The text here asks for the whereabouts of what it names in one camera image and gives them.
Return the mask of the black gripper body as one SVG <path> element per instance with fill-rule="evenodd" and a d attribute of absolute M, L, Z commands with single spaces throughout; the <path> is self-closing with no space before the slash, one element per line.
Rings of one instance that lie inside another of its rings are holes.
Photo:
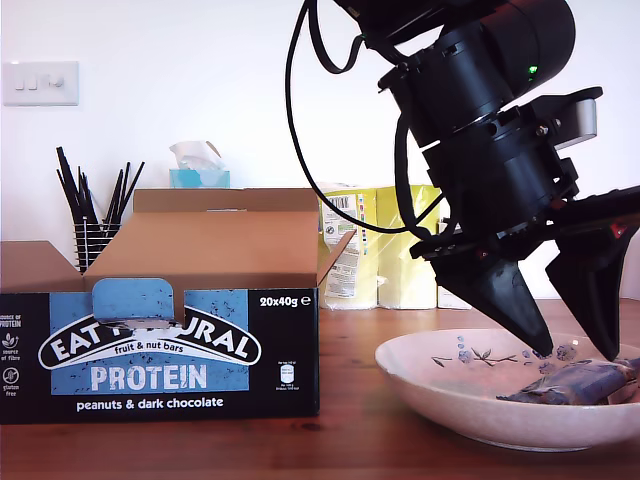
<path fill-rule="evenodd" d="M 639 222 L 638 188 L 577 199 L 576 169 L 556 150 L 574 137 L 557 117 L 500 116 L 431 149 L 429 174 L 461 229 L 423 236 L 412 257 L 432 260 L 470 250 L 515 259 L 545 240 L 629 231 Z"/>

